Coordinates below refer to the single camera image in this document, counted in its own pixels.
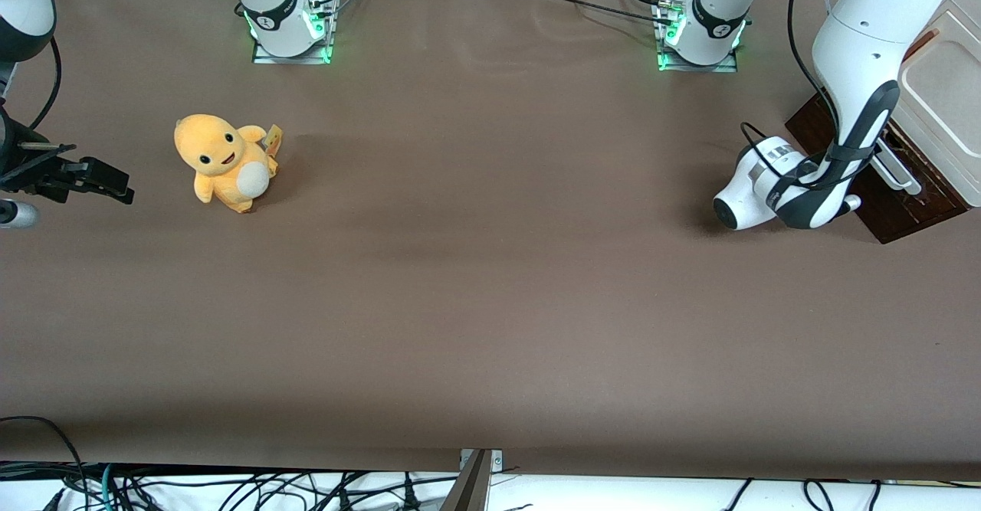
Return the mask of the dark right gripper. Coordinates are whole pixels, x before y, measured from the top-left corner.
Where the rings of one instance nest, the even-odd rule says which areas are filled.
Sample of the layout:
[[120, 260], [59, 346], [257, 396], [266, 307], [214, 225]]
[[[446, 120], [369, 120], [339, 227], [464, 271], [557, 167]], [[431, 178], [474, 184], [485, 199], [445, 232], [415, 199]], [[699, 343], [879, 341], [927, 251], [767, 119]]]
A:
[[21, 148], [22, 143], [46, 143], [47, 138], [17, 120], [12, 120], [1, 106], [1, 188], [4, 192], [28, 192], [29, 186], [42, 180], [42, 196], [66, 204], [76, 187], [78, 192], [109, 197], [130, 206], [136, 193], [130, 188], [130, 175], [94, 157], [83, 157], [77, 163], [77, 180], [64, 167], [70, 161], [51, 161], [44, 166], [34, 163], [44, 152]]

